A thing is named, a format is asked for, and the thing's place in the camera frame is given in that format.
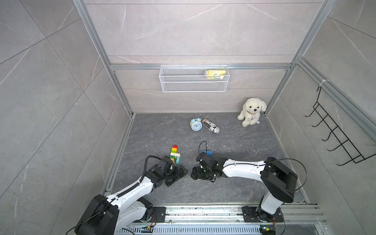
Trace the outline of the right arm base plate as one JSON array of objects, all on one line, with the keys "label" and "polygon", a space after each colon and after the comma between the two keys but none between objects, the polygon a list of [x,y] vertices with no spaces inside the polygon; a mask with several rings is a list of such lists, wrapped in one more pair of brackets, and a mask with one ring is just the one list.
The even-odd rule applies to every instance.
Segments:
[{"label": "right arm base plate", "polygon": [[275,223],[284,222],[281,209],[277,209],[274,214],[259,209],[256,206],[244,206],[241,208],[244,222]]}]

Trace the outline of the cream long lego brick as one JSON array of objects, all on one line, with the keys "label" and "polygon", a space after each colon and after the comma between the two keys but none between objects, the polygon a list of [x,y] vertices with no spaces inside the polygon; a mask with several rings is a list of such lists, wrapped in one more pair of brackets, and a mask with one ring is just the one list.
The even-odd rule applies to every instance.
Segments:
[{"label": "cream long lego brick", "polygon": [[177,156],[170,156],[170,158],[172,158],[172,159],[180,158],[180,153],[177,153]]}]

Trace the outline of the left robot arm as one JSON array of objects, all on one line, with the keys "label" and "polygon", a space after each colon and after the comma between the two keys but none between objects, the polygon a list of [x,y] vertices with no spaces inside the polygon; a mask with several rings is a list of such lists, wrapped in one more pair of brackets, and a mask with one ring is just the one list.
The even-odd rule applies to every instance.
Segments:
[{"label": "left robot arm", "polygon": [[153,204],[144,196],[163,183],[170,187],[187,174],[188,170],[176,165],[170,157],[149,155],[137,181],[115,194],[95,196],[78,223],[66,234],[74,231],[77,235],[113,235],[137,220],[156,221]]}]

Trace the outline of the blue long lego brick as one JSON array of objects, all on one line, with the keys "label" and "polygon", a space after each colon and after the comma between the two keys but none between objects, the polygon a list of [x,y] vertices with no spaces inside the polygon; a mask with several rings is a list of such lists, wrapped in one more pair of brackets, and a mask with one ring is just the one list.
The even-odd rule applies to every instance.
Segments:
[{"label": "blue long lego brick", "polygon": [[213,156],[213,153],[212,153],[212,151],[203,151],[204,153],[206,153],[208,156],[210,156],[210,157],[212,157]]}]

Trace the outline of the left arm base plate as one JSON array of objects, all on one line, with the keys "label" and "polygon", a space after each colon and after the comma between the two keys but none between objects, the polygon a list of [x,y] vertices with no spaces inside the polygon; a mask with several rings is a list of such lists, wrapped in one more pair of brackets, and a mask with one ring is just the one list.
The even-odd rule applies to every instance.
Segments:
[{"label": "left arm base plate", "polygon": [[166,207],[149,207],[143,217],[143,221],[154,223],[164,223],[166,217]]}]

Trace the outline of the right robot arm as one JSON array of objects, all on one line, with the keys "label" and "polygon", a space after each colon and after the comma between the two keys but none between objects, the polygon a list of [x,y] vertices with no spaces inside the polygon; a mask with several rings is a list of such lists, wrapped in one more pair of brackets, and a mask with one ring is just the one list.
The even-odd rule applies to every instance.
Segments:
[{"label": "right robot arm", "polygon": [[263,182],[268,192],[262,197],[259,205],[242,207],[245,222],[283,222],[280,206],[294,201],[298,190],[298,176],[282,163],[282,159],[268,157],[265,161],[242,162],[227,158],[218,160],[202,152],[196,161],[191,178],[214,182],[220,177],[240,177]]}]

